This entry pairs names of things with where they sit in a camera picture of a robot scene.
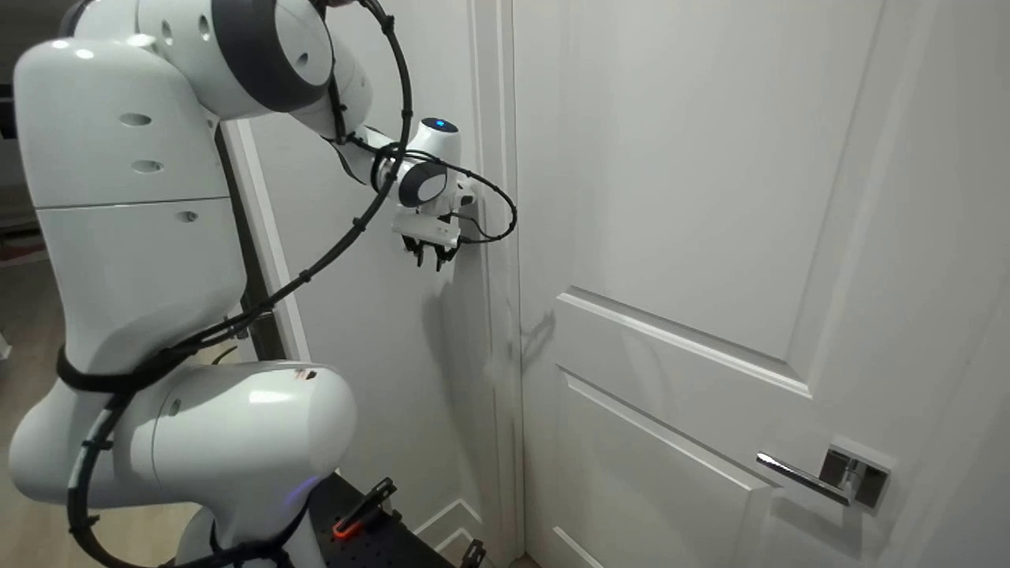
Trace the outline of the black clamp with orange tip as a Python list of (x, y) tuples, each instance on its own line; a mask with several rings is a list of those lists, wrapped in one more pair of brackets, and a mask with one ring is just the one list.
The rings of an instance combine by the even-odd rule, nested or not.
[(376, 483), (357, 501), (349, 513), (344, 514), (331, 527), (331, 540), (349, 542), (381, 515), (389, 514), (392, 510), (390, 498), (396, 491), (395, 482), (388, 476)]

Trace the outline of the white panelled door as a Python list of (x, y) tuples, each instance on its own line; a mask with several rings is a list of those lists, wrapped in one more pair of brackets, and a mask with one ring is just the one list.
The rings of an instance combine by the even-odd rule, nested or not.
[[(1010, 0), (514, 0), (526, 552), (913, 568), (1010, 395)], [(879, 513), (812, 474), (895, 462)]]

